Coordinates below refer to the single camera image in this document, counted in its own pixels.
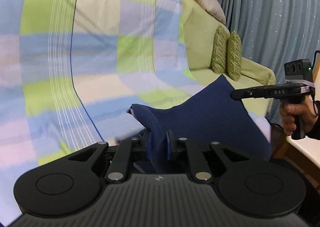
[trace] black circular base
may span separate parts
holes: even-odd
[[[218,189],[237,211],[263,218],[296,211],[306,194],[297,174],[263,160],[234,163],[220,178]]]
[[[88,206],[101,186],[99,178],[81,163],[48,163],[23,174],[14,186],[20,209],[35,216],[52,217]]]
[[[48,195],[63,194],[70,190],[73,186],[73,179],[67,174],[55,173],[48,174],[40,179],[36,183],[37,189]]]

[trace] sofa armrest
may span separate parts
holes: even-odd
[[[273,71],[263,65],[242,57],[241,74],[250,77],[262,85],[273,85],[276,83],[276,76]]]

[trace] navy blue pillow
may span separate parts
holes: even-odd
[[[221,75],[183,104],[170,109],[155,109],[133,104],[136,119],[152,132],[150,161],[158,173],[172,172],[167,161],[165,134],[173,130],[176,138],[186,137],[208,145],[218,141],[252,158],[269,160],[271,145],[247,113],[241,101],[230,97],[234,88]]]

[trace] finger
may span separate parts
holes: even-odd
[[[297,126],[294,123],[291,123],[291,124],[283,125],[283,128],[288,132],[292,132],[292,131],[295,131],[297,129]]]
[[[291,124],[294,123],[294,117],[292,115],[288,115],[281,118],[282,124]]]
[[[285,104],[284,111],[287,114],[301,115],[308,112],[308,108],[303,104]]]
[[[284,111],[283,106],[280,106],[279,113],[282,117],[288,116],[288,114]]]
[[[284,134],[286,134],[287,136],[291,136],[293,134],[292,131],[287,131],[287,130],[284,130]]]

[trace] light blue curtain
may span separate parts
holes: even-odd
[[[271,68],[284,83],[286,62],[313,60],[320,49],[320,0],[218,0],[227,27],[238,31],[243,56]],[[269,114],[280,123],[279,101]]]

